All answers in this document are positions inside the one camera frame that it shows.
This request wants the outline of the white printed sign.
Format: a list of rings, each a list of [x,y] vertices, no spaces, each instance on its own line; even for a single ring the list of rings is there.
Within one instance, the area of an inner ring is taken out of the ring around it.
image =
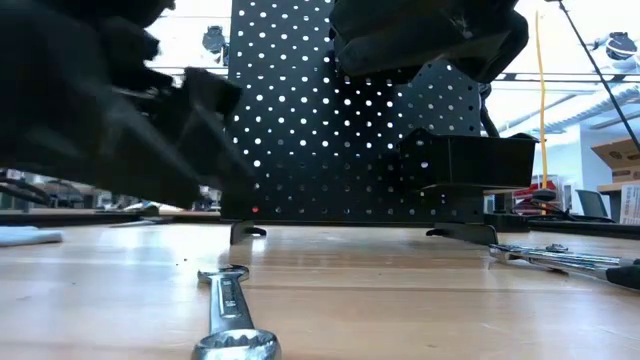
[[[640,185],[622,186],[620,223],[640,226]]]

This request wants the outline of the red bin rack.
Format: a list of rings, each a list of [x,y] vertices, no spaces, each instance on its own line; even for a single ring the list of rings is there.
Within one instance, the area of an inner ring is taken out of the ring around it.
[[[557,186],[551,180],[547,180],[546,182],[542,182],[542,183],[532,183],[526,189],[521,189],[521,190],[515,191],[513,193],[513,196],[515,198],[519,198],[519,199],[528,199],[528,198],[533,199],[532,198],[532,192],[534,190],[540,189],[540,188],[547,188],[547,189],[550,189],[550,190],[554,190],[556,192],[556,199],[557,199],[557,197],[558,197],[558,189],[557,189]]]

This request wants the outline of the office chair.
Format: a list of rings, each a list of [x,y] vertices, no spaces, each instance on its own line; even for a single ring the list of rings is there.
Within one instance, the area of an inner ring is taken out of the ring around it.
[[[577,190],[582,210],[585,216],[608,218],[604,200],[599,192],[589,190]]]

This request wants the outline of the chrome combination wrench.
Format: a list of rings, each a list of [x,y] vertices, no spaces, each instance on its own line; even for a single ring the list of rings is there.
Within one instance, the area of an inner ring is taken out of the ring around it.
[[[194,345],[190,360],[281,360],[278,337],[252,321],[241,287],[249,269],[227,265],[199,270],[197,276],[210,290],[209,331]]]

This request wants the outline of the brown cardboard box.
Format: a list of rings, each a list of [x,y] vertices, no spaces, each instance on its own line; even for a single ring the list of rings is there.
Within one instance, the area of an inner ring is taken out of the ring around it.
[[[632,139],[596,145],[592,151],[611,170],[613,183],[640,180],[640,152]]]

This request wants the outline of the black metal peg board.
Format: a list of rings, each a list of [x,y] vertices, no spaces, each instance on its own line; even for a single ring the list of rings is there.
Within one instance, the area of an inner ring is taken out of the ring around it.
[[[398,225],[476,222],[478,189],[412,190],[400,142],[417,129],[479,134],[477,85],[444,61],[406,84],[353,80],[329,36],[332,0],[233,0],[229,76],[244,93],[230,135],[253,169],[246,198],[223,214],[261,224]]]

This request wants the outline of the thin black pole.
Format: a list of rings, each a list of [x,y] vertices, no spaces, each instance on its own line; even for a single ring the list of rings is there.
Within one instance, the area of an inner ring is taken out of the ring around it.
[[[621,107],[620,107],[620,105],[619,105],[619,103],[617,101],[617,98],[613,94],[613,92],[612,92],[607,80],[604,78],[603,73],[601,72],[597,62],[595,61],[595,59],[591,55],[589,49],[587,48],[586,42],[584,41],[583,37],[579,33],[579,30],[576,27],[573,19],[571,18],[568,9],[565,7],[563,0],[544,0],[544,1],[546,1],[546,2],[557,2],[558,3],[559,9],[564,13],[566,19],[568,20],[571,29],[573,30],[574,34],[576,35],[576,38],[578,39],[579,44],[582,47],[582,49],[584,50],[587,58],[589,59],[589,62],[593,66],[593,68],[595,70],[595,73],[597,74],[601,84],[603,85],[606,93],[609,96],[611,104],[613,105],[615,111],[617,112],[617,115],[618,115],[619,119],[622,121],[625,129],[627,130],[627,133],[628,133],[630,139],[632,140],[632,142],[635,145],[636,149],[640,152],[640,141],[638,140],[638,138],[636,137],[635,133],[633,132],[632,127],[630,126],[628,119],[626,118],[624,112],[622,111],[622,109],[621,109]]]

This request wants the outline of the grey blue work glove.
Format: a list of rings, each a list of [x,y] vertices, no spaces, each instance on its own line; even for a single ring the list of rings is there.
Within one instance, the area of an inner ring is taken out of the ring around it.
[[[32,226],[0,226],[0,247],[61,243],[63,233]]]

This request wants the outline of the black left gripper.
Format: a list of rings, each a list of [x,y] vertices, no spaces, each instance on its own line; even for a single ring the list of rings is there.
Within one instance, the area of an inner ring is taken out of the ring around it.
[[[154,120],[145,63],[175,0],[0,0],[0,167],[187,208],[194,172]]]

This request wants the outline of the wide black pegboard bin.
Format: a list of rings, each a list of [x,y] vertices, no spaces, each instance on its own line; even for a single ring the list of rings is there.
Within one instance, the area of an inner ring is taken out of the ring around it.
[[[436,135],[420,128],[398,145],[398,171],[411,190],[437,186],[520,189],[530,185],[538,140]]]

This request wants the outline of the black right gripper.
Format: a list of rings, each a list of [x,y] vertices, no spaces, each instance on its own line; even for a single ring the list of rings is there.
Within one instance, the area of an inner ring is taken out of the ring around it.
[[[350,77],[409,80],[443,60],[477,83],[490,83],[529,41],[518,1],[335,0],[330,39]]]

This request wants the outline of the black-handled slip-joint pliers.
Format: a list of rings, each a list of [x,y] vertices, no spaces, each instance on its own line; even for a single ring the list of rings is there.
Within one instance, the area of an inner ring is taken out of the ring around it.
[[[640,258],[571,252],[561,244],[543,248],[491,244],[489,254],[502,263],[522,260],[553,271],[577,273],[640,291]]]

